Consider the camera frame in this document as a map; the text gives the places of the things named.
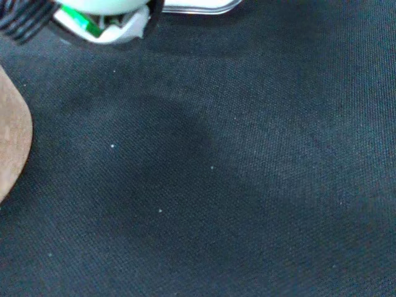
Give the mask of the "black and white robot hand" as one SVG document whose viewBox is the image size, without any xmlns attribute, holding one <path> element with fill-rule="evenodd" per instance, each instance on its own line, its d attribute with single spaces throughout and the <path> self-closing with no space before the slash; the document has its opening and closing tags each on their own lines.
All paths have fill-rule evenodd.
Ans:
<svg viewBox="0 0 396 297">
<path fill-rule="evenodd" d="M 1 36 L 21 45 L 44 28 L 79 46 L 120 47 L 153 29 L 164 1 L 1 1 Z"/>
</svg>

